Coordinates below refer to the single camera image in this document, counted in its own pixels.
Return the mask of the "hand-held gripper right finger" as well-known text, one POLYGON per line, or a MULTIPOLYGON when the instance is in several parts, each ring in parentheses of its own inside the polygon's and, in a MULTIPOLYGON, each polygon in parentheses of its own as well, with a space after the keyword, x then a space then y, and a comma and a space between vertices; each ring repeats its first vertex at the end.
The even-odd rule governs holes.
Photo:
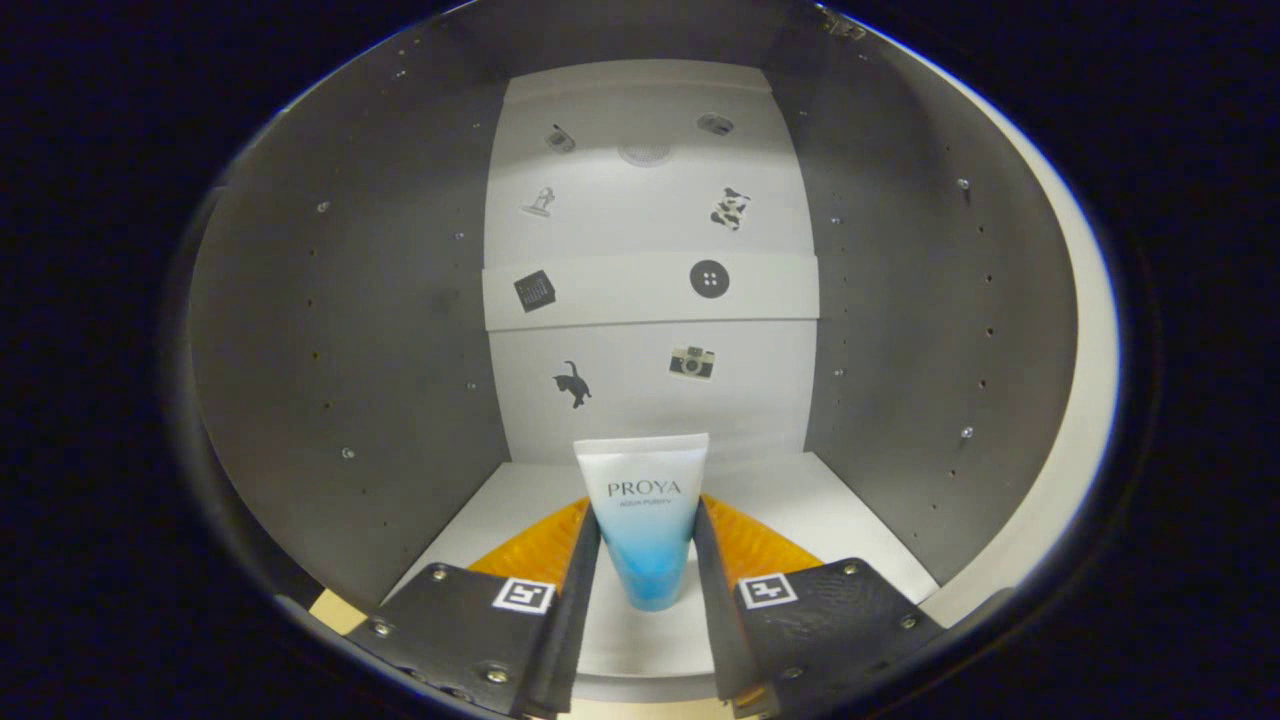
POLYGON ((865 714, 943 633, 865 559, 824 562, 709 495, 692 542, 716 693, 737 715, 865 714))

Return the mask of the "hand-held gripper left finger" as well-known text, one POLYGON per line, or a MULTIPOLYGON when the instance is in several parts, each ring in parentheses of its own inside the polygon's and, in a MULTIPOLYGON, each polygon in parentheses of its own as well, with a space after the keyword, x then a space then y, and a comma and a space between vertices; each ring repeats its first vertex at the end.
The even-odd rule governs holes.
POLYGON ((430 562, 347 639, 481 714, 570 711, 602 536, 588 498, 468 566, 430 562))

